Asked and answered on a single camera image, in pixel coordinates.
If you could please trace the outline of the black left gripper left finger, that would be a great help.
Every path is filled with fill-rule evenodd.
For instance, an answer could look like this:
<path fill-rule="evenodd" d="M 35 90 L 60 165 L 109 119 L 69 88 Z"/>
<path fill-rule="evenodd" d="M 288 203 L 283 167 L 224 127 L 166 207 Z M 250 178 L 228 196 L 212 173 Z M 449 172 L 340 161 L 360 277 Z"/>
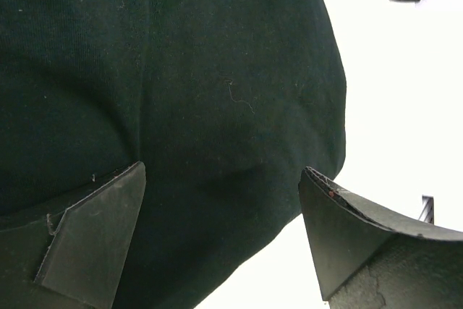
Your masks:
<path fill-rule="evenodd" d="M 1 217 L 1 307 L 111 308 L 145 192 L 137 163 Z"/>

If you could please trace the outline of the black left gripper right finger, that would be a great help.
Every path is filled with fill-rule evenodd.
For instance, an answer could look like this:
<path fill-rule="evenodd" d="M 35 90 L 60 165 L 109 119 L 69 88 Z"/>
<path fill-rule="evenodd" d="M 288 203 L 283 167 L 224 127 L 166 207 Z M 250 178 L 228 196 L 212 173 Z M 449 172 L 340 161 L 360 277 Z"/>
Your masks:
<path fill-rule="evenodd" d="M 461 308 L 462 233 L 378 205 L 311 167 L 299 196 L 330 308 Z"/>

